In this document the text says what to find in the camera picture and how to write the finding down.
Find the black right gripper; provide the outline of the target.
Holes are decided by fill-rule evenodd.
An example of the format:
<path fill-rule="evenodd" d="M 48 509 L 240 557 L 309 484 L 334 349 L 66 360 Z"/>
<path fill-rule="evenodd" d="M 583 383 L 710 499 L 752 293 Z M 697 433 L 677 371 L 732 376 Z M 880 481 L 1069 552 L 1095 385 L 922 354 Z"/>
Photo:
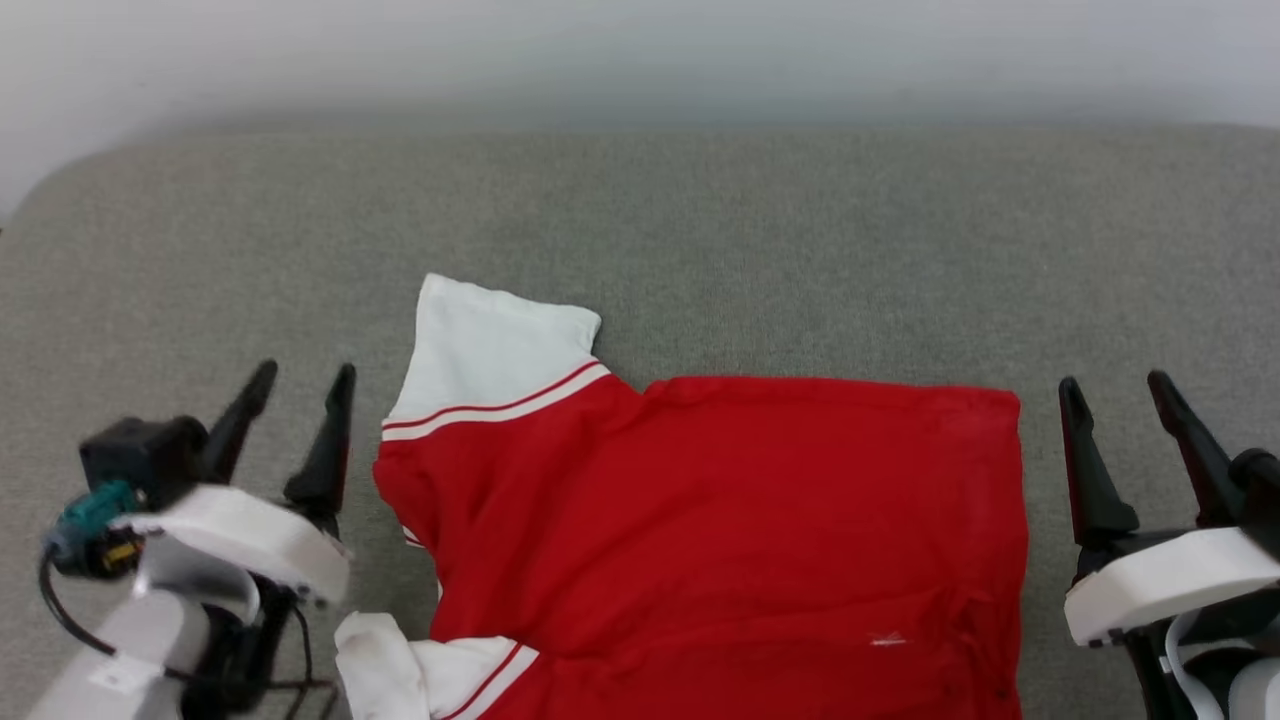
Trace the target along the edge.
<path fill-rule="evenodd" d="M 1234 527 L 1244 493 L 1231 459 L 1172 378 L 1147 375 L 1162 428 L 1178 443 L 1201 528 Z M 1073 377 L 1059 383 L 1062 446 L 1079 546 L 1071 637 L 1126 651 L 1151 719 L 1279 715 L 1277 556 L 1236 528 L 1139 534 L 1094 441 Z"/>

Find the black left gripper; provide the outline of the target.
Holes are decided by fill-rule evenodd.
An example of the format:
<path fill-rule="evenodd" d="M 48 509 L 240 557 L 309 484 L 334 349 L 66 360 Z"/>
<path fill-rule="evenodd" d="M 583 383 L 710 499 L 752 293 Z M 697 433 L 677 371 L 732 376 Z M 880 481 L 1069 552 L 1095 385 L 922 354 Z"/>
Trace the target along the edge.
<path fill-rule="evenodd" d="M 253 421 L 262 414 L 276 379 L 278 363 L 264 360 L 207 432 L 201 451 L 204 484 L 229 486 Z M 338 516 L 346 497 L 351 427 L 357 370 L 346 363 L 325 398 L 325 418 L 301 469 L 283 489 L 285 506 L 329 536 L 339 536 Z M 186 689 L 187 719 L 229 719 L 255 711 L 274 682 L 276 651 L 300 597 L 262 578 L 253 580 L 261 607 L 250 623 L 212 603 L 201 607 L 209 619 L 209 641 L 197 674 L 219 680 Z"/>

